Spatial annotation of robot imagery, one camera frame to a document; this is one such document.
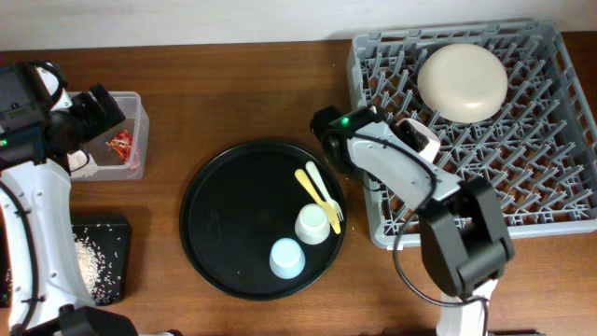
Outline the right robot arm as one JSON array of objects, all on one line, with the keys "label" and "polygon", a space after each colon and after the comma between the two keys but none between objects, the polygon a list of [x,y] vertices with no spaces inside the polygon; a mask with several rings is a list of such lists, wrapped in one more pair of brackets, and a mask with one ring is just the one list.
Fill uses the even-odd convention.
[{"label": "right robot arm", "polygon": [[390,123],[375,106],[348,114],[330,105],[310,124],[338,171],[381,181],[418,219],[423,266],[443,298],[438,335],[488,334],[489,300],[514,246],[492,184],[464,181],[423,157],[429,131]]}]

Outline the beige large bowl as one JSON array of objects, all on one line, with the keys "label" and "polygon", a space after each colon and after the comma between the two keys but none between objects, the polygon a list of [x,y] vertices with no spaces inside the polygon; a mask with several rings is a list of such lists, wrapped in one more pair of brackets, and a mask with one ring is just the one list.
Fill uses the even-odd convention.
[{"label": "beige large bowl", "polygon": [[501,108],[507,95],[507,72],[487,49],[452,44],[425,61],[417,87],[424,104],[442,118],[474,123],[491,118]]}]

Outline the red snack wrapper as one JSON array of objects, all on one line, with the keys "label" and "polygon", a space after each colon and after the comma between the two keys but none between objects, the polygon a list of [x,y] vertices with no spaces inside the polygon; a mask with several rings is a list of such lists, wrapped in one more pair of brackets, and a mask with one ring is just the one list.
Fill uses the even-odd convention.
[{"label": "red snack wrapper", "polygon": [[123,163],[129,162],[133,153],[133,137],[128,130],[120,131],[110,138],[106,144],[118,154]]}]

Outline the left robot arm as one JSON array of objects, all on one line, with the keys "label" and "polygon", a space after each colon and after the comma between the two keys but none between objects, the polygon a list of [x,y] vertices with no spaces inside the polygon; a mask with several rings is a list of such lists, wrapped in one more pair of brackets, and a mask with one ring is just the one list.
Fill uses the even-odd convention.
[{"label": "left robot arm", "polygon": [[70,154],[125,116],[100,84],[70,97],[60,66],[1,69],[1,213],[7,237],[12,335],[134,335],[97,308],[78,265],[69,197]]}]

